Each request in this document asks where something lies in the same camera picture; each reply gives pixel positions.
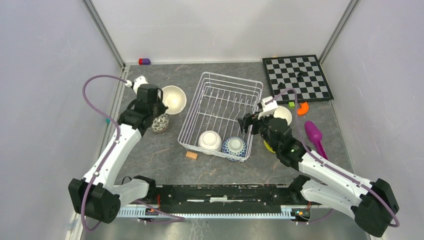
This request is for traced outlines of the yellow-green bowl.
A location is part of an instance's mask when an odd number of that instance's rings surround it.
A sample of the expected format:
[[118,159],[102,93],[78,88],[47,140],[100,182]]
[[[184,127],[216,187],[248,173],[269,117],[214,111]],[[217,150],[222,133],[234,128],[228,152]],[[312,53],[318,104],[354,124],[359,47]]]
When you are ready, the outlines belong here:
[[271,153],[273,153],[273,154],[275,154],[276,152],[273,150],[273,148],[272,147],[270,147],[270,145],[264,140],[263,141],[263,143],[264,143],[264,145],[265,145],[265,147],[266,147],[266,149],[269,151],[269,152],[271,152]]

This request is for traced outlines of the white bowl outside rack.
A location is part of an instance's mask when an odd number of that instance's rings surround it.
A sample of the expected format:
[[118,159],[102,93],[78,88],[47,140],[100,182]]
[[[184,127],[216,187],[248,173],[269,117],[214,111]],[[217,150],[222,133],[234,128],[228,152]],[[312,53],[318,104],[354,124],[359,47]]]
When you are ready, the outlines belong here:
[[293,120],[293,116],[290,110],[281,105],[279,105],[277,109],[274,111],[273,117],[286,120],[288,126],[292,123],[292,120]]

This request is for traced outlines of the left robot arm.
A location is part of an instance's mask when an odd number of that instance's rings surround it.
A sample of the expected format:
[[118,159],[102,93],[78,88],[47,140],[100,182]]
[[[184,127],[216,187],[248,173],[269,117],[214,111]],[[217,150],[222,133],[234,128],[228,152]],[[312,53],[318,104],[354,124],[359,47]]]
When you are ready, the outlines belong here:
[[142,200],[153,203],[157,190],[155,181],[134,177],[130,182],[115,186],[117,175],[133,147],[141,140],[153,120],[164,114],[167,107],[163,91],[154,84],[141,84],[134,99],[114,123],[115,131],[106,149],[82,179],[72,179],[68,190],[73,208],[83,217],[111,223],[122,207]]

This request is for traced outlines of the red floral pattern bowl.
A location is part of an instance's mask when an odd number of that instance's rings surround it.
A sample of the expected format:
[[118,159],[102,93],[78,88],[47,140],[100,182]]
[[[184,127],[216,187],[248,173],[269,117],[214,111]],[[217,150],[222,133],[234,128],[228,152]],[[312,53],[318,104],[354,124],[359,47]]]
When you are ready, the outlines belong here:
[[153,133],[162,133],[167,130],[169,123],[170,117],[167,113],[164,113],[156,117],[148,129]]

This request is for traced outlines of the blue patterned bowl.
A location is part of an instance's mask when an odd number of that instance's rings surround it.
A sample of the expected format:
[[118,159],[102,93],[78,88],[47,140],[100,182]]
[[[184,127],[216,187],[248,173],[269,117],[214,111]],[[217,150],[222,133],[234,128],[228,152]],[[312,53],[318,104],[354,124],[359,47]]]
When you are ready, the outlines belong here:
[[241,162],[242,158],[244,158],[246,155],[247,144],[242,138],[238,136],[231,136],[222,143],[221,152],[234,156],[227,157],[229,161]]

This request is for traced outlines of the plain white bowl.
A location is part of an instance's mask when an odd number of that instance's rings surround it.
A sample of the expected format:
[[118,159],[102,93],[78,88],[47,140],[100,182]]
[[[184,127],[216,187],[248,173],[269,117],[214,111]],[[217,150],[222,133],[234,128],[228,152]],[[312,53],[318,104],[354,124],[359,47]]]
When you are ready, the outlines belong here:
[[216,131],[207,130],[199,136],[197,145],[204,154],[212,155],[212,151],[221,151],[222,143],[222,138]]

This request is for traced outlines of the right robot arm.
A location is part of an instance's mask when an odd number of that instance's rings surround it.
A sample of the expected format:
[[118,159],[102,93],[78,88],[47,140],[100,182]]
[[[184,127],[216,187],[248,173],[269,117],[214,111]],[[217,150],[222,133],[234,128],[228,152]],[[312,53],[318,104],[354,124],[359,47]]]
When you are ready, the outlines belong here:
[[293,203],[326,205],[351,217],[374,237],[381,237],[388,227],[400,226],[399,204],[387,181],[372,181],[333,164],[302,138],[293,137],[286,119],[255,112],[245,114],[237,122],[242,132],[259,134],[283,165],[301,173],[292,183],[295,187],[288,191]]

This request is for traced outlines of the beige bowl with leaf motif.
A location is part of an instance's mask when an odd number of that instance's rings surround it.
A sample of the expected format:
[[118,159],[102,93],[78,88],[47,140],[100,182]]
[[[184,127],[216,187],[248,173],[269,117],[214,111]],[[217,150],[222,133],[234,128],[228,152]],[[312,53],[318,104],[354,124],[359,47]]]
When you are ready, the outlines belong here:
[[168,85],[162,88],[163,103],[167,107],[166,114],[176,115],[181,113],[186,104],[187,96],[185,92],[178,86]]

